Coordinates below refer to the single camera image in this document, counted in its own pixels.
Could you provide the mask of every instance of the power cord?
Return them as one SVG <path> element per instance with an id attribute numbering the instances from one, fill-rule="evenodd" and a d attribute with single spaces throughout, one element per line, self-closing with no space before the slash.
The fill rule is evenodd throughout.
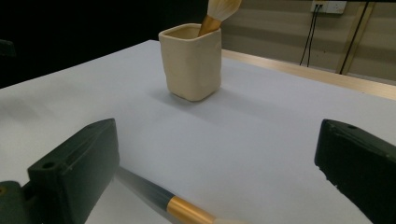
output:
<path id="1" fill-rule="evenodd" d="M 306 38 L 306 42 L 305 42 L 305 47 L 304 47 L 304 52 L 303 52 L 303 57 L 301 58 L 300 61 L 300 65 L 303 63 L 303 59 L 305 56 L 305 51 L 306 51 L 306 47 L 308 46 L 308 42 L 309 42 L 309 49 L 308 49 L 308 62 L 306 64 L 306 66 L 309 66 L 309 59 L 311 58 L 311 45 L 312 45 L 312 39 L 314 37 L 314 32 L 315 32 L 315 26 L 317 23 L 317 17 L 318 17 L 318 13 L 320 8 L 322 7 L 322 5 L 315 5 L 315 9 L 314 9 L 314 13 L 312 14 L 312 20 L 311 20 L 311 26 L 309 28 L 309 33 L 308 33 L 308 37 Z"/>

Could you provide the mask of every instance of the beige wall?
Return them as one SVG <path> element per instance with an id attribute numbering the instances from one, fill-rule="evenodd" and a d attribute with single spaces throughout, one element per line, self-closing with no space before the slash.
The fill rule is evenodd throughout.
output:
<path id="1" fill-rule="evenodd" d="M 308 36 L 311 1 L 243 0 L 221 25 L 223 48 L 300 63 Z M 342 15 L 319 14 L 310 67 L 336 72 L 360 7 L 348 2 Z M 303 65 L 306 65 L 308 51 Z M 396 81 L 396 3 L 376 3 L 348 75 Z"/>

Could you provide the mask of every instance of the table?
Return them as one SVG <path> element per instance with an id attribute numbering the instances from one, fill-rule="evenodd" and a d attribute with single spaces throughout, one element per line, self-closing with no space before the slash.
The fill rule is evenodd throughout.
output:
<path id="1" fill-rule="evenodd" d="M 228 50 L 221 76 L 204 101 L 180 99 L 166 89 L 160 43 L 149 40 L 4 88 L 0 180 L 25 184 L 35 161 L 114 118 L 121 166 L 217 217 L 370 223 L 314 164 L 318 132 L 335 119 L 396 145 L 395 87 Z M 87 223 L 170 221 L 115 178 Z"/>

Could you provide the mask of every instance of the makeup brush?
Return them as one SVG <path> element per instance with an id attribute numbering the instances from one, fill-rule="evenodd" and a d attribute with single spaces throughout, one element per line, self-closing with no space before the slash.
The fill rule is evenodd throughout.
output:
<path id="1" fill-rule="evenodd" d="M 117 175 L 133 185 L 133 188 L 143 197 L 183 224 L 247 224 L 238 220 L 216 218 L 170 191 L 122 167 L 119 167 Z"/>
<path id="2" fill-rule="evenodd" d="M 209 0 L 198 36 L 218 30 L 221 23 L 238 10 L 241 2 L 242 0 Z"/>

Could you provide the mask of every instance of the ceramic cup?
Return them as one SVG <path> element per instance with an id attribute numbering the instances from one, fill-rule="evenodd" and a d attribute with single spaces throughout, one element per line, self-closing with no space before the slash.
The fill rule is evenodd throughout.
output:
<path id="1" fill-rule="evenodd" d="M 221 30 L 198 37 L 201 24 L 182 24 L 159 33 L 167 88 L 201 101 L 221 84 Z"/>

